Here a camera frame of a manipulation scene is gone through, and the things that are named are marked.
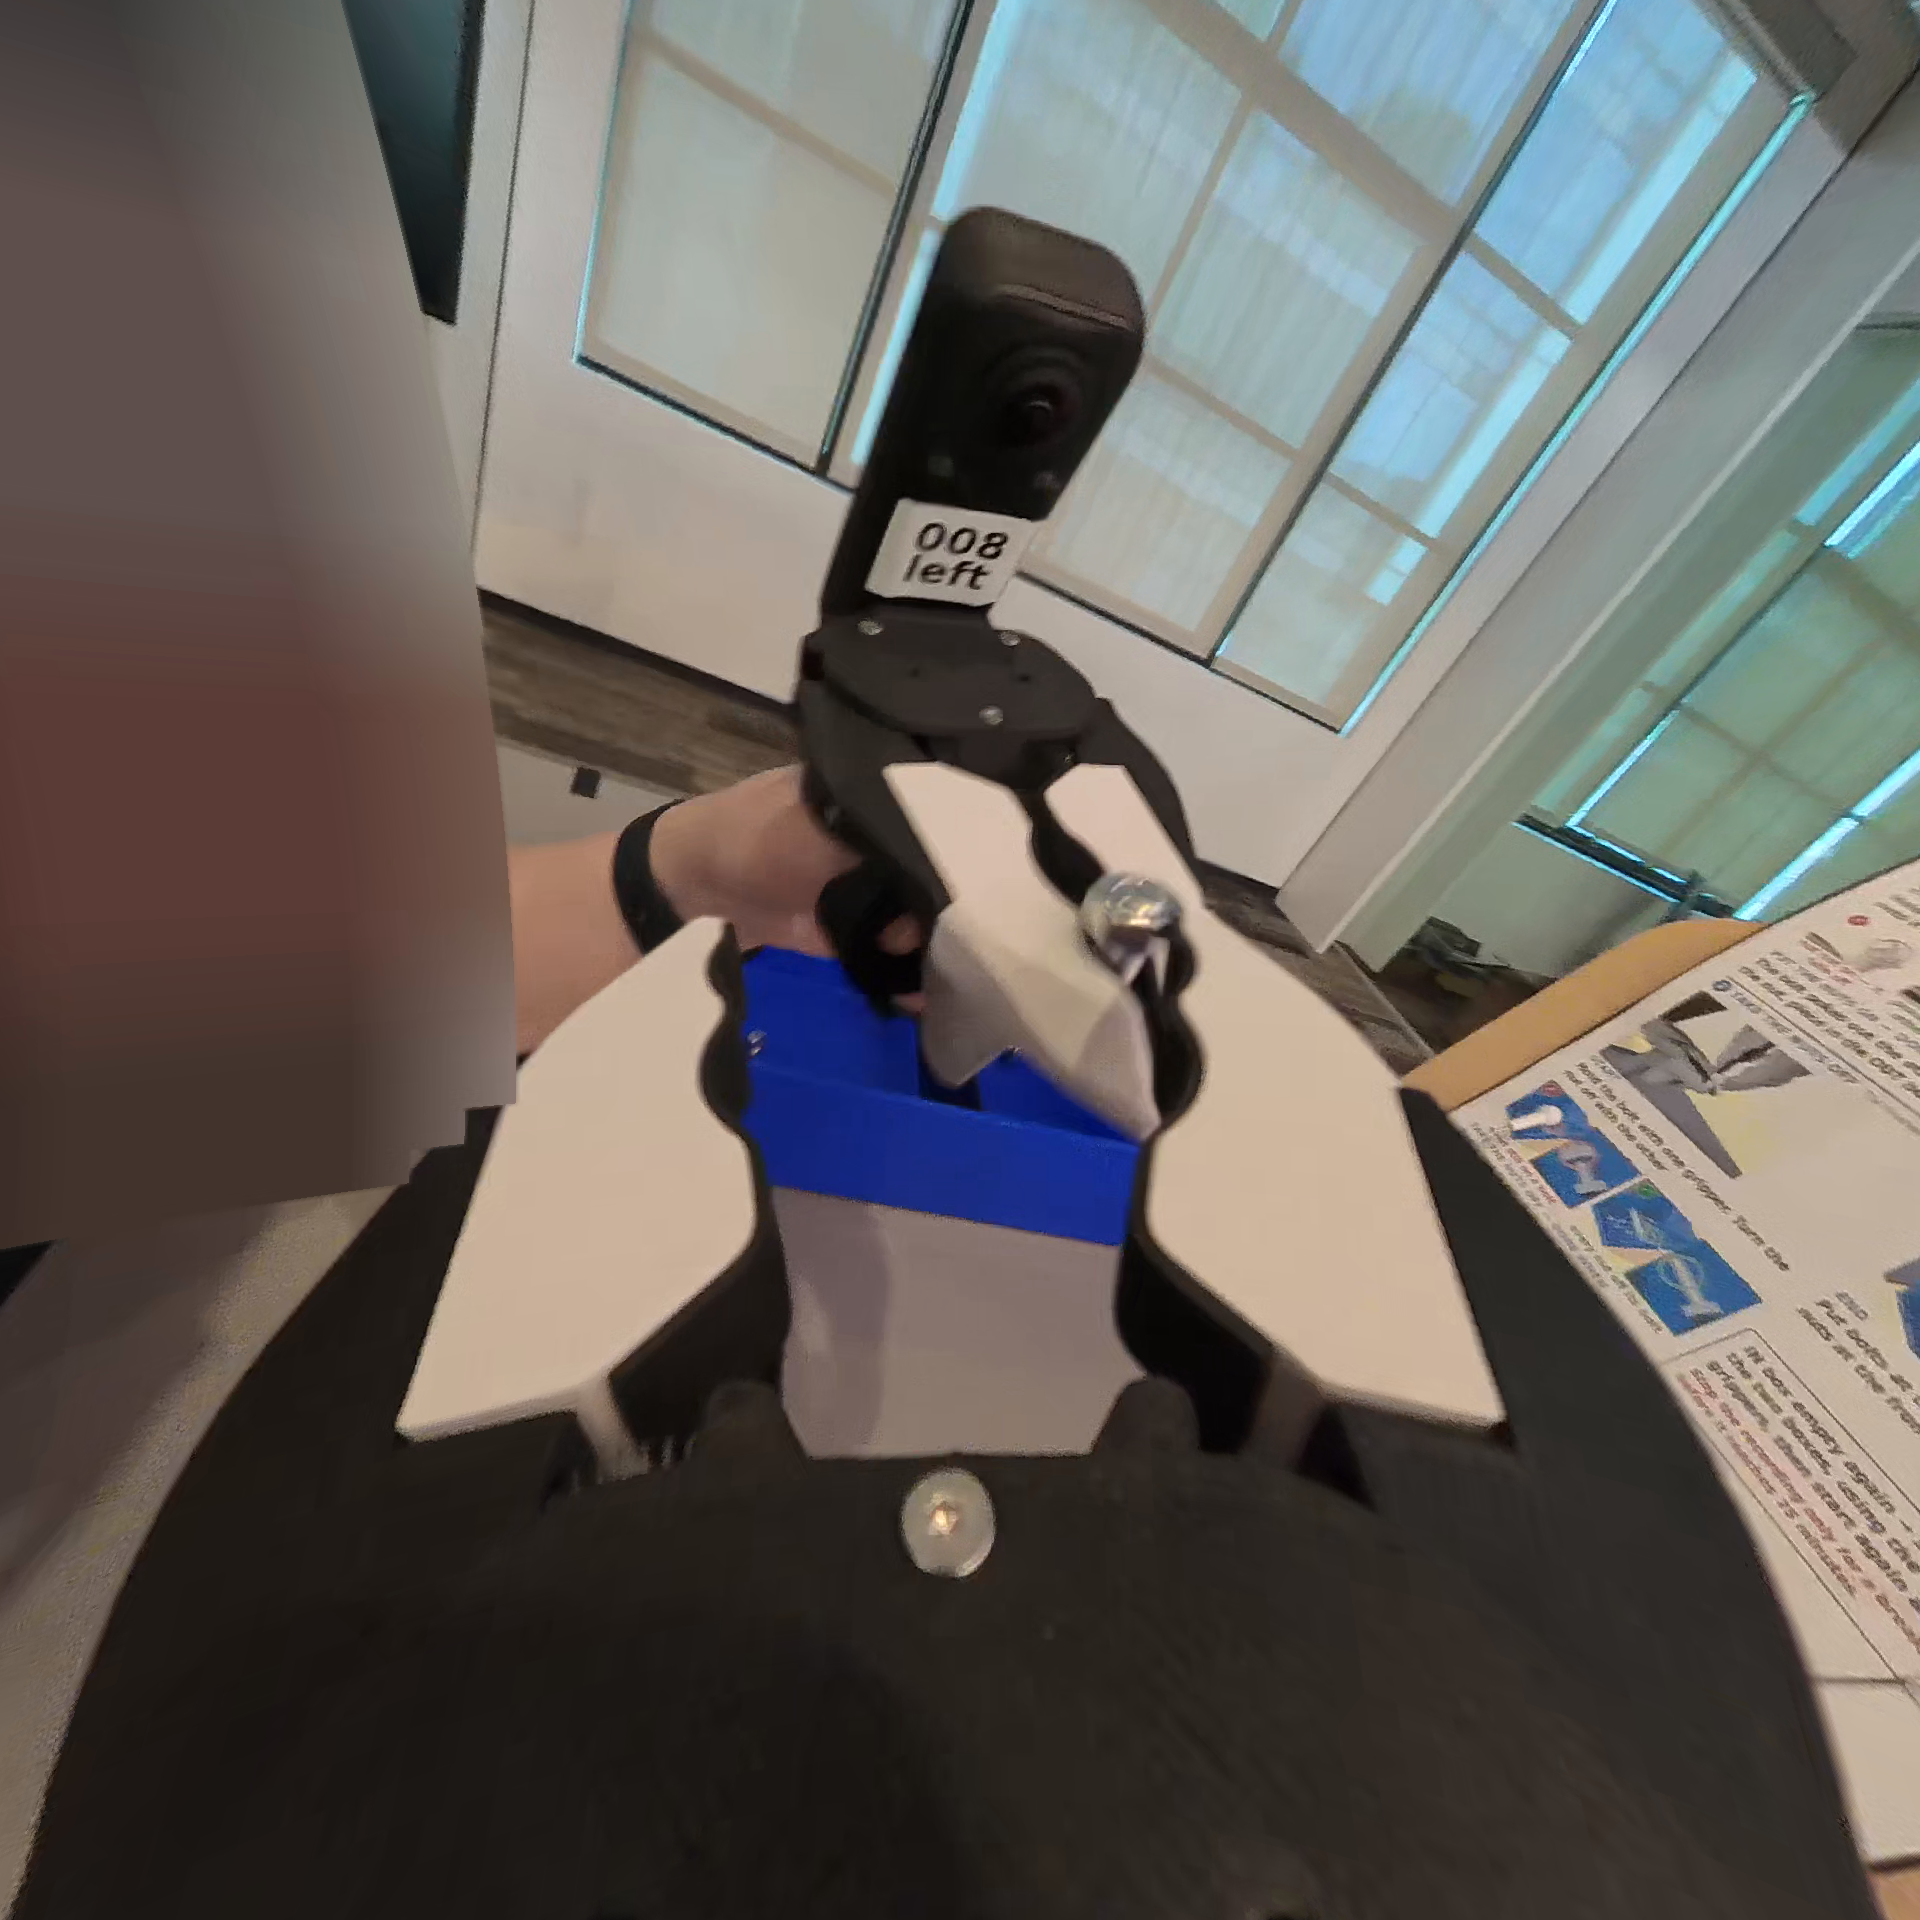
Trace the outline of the narrow side window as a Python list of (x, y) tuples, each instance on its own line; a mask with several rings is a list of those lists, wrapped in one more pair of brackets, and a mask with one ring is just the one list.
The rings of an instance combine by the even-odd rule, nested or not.
[(1524, 807), (1668, 902), (1782, 920), (1917, 856), (1917, 394), (1691, 613)]

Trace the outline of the blue plastic bin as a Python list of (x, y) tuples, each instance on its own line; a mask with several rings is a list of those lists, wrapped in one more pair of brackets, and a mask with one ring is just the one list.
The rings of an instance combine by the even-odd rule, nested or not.
[(763, 947), (742, 976), (747, 1128), (776, 1187), (1124, 1241), (1140, 1143), (1022, 1058), (948, 1089), (925, 1067), (921, 1022), (876, 1012), (835, 961)]

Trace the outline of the silver hex bolt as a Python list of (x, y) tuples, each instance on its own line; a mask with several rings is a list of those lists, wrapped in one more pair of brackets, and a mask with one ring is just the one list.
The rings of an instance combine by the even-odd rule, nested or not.
[(1126, 988), (1144, 976), (1160, 979), (1183, 931), (1179, 897), (1149, 875), (1108, 872), (1095, 879), (1077, 908), (1083, 947)]

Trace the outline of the dark floor clutter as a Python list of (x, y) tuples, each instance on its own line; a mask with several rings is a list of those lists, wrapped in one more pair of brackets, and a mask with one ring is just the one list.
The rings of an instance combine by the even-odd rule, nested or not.
[(1452, 981), (1449, 990), (1472, 995), (1483, 981), (1520, 985), (1524, 992), (1538, 992), (1558, 978), (1524, 967), (1492, 947), (1485, 947), (1459, 924), (1425, 920), (1409, 943), (1440, 981)]

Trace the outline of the printed paper sheet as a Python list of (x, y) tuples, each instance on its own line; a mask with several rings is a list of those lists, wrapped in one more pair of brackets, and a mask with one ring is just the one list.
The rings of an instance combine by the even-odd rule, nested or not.
[(1809, 1670), (1919, 1676), (1917, 864), (1454, 1112), (1689, 1414)]

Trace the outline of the black wrist band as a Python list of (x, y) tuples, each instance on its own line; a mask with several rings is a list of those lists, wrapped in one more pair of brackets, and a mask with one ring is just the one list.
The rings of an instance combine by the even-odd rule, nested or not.
[(684, 927), (684, 915), (663, 888), (654, 848), (659, 825), (681, 807), (670, 800), (629, 821), (612, 845), (612, 899), (632, 947), (639, 956), (666, 947)]

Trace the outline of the large black wall screen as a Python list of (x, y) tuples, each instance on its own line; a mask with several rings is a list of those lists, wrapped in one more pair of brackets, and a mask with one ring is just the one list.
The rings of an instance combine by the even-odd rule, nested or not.
[(485, 1), (347, 1), (420, 310), (460, 317)]

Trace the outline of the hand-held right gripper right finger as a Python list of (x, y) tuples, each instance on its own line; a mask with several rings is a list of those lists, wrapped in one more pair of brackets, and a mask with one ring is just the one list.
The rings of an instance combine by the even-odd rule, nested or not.
[(1196, 911), (1151, 999), (1163, 1126), (1140, 1150), (1117, 1331), (1210, 1453), (1305, 1451), (1332, 1406), (1470, 1433), (1504, 1405), (1380, 1055)]

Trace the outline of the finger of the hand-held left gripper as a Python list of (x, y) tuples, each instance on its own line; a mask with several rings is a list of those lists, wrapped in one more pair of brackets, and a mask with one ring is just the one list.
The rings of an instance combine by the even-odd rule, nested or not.
[(1205, 908), (1188, 854), (1127, 769), (1079, 764), (1052, 784), (1047, 805), (1059, 827), (1097, 857), (1102, 873), (1131, 873), (1165, 886), (1183, 915)]
[(1124, 1135), (1153, 1135), (1163, 1116), (1140, 986), (1122, 986), (1083, 947), (1088, 890), (1072, 899), (1045, 875), (1031, 812), (1000, 784), (937, 762), (885, 777), (948, 890), (925, 947), (932, 1073), (961, 1087), (1018, 1053)]

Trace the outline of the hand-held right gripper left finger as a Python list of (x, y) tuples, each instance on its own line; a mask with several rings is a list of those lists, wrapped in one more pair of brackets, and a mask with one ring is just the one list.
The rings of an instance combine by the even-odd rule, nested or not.
[(695, 920), (526, 1060), (397, 1405), (413, 1444), (564, 1417), (691, 1448), (729, 1383), (781, 1383), (788, 1261), (742, 952)]

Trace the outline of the person's left hand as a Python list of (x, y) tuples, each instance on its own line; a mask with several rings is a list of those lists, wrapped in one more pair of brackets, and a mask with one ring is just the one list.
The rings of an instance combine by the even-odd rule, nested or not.
[(822, 897), (860, 864), (808, 807), (797, 764), (666, 807), (648, 857), (679, 920), (726, 920), (742, 947), (819, 958), (839, 954), (822, 924)]

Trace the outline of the large window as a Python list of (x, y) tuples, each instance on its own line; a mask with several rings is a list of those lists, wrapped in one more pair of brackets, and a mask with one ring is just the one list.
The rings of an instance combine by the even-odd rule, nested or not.
[(578, 351), (849, 484), (948, 227), (1079, 231), (1147, 348), (1031, 572), (1345, 730), (1827, 86), (1741, 3), (630, 3)]

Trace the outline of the wooden document stand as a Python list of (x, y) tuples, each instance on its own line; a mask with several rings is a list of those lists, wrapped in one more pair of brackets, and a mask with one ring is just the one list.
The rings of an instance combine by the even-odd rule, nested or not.
[[(1463, 1103), (1763, 927), (1716, 922), (1641, 934), (1452, 1048), (1415, 1076), (1415, 1085), (1454, 1119)], [(1492, 1168), (1515, 1191), (1499, 1164)], [(1625, 1512), (1626, 1489), (1644, 1491), (1668, 1525), (1659, 1541), (1677, 1546), (1680, 1523), (1696, 1519), (1705, 1509), (1707, 1476), (1721, 1480), (1716, 1457), (1630, 1333), (1549, 1236), (1549, 1227), (1519, 1191), (1515, 1196), (1549, 1241), (1549, 1252), (1526, 1261), (1529, 1279), (1547, 1281), (1549, 1304), (1524, 1306), (1524, 1279), (1492, 1283), (1485, 1295), (1492, 1308), (1490, 1351), (1515, 1439), (1572, 1446), (1576, 1466), (1614, 1487), (1608, 1500), (1617, 1512)]]

